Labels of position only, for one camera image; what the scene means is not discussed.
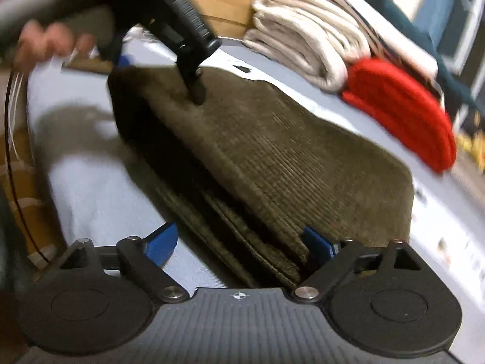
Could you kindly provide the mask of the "brown corduroy pants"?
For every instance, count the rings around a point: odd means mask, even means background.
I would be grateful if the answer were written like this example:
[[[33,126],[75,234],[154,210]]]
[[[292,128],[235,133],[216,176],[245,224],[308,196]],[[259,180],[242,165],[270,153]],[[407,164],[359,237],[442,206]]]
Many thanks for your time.
[[[371,247],[409,238],[413,179],[395,156],[271,83],[215,67],[202,81],[202,104],[173,67],[117,69],[108,88],[155,202],[244,284],[307,278],[317,268],[308,227]]]

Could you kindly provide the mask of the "white deer print cloth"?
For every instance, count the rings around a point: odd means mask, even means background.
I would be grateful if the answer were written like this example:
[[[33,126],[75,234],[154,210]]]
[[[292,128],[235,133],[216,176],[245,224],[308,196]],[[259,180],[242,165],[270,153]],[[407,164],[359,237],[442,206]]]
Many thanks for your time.
[[[270,81],[318,117],[377,143],[410,168],[411,245],[462,306],[453,354],[466,363],[483,362],[484,214],[455,179],[434,174],[364,113],[237,42],[226,41],[207,65]],[[104,76],[65,70],[58,60],[38,66],[28,80],[27,111],[35,165],[67,242],[114,244],[164,223],[159,185],[122,142]]]

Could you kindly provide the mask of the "folded cream blanket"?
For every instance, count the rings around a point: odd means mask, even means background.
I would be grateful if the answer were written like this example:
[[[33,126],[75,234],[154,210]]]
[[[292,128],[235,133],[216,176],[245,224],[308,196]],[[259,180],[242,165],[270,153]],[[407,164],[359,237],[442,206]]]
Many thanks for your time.
[[[325,92],[341,91],[348,66],[372,56],[358,22],[330,0],[253,0],[252,6],[244,45]]]

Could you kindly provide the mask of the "folded red knit blanket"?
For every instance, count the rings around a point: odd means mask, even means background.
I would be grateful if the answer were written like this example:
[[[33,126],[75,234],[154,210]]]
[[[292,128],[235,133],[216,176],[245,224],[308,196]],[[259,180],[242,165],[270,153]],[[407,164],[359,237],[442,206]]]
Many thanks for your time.
[[[450,118],[437,99],[412,76],[379,59],[363,59],[348,70],[344,102],[374,118],[437,174],[456,160]]]

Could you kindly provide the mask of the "dark teal garment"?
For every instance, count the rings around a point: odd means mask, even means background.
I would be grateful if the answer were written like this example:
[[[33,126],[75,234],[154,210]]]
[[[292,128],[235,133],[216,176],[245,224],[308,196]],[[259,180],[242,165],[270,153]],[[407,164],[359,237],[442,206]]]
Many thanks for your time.
[[[408,37],[418,44],[419,47],[430,53],[436,59],[438,65],[437,82],[441,89],[444,90],[445,95],[449,101],[457,101],[459,103],[467,104],[470,109],[476,109],[481,115],[484,115],[484,107],[478,106],[473,99],[470,89],[455,79],[451,72],[447,69],[443,58],[433,46],[429,35],[418,29],[410,19],[403,13],[403,11],[394,3],[393,0],[364,0],[371,5],[381,16],[387,19],[388,22],[400,31],[403,35]]]

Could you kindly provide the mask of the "blue hanging cloth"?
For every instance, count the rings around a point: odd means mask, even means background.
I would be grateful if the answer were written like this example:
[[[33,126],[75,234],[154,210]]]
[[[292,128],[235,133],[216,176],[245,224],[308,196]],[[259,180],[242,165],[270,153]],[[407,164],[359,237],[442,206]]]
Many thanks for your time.
[[[421,0],[413,24],[444,57],[453,58],[471,15],[473,0]]]

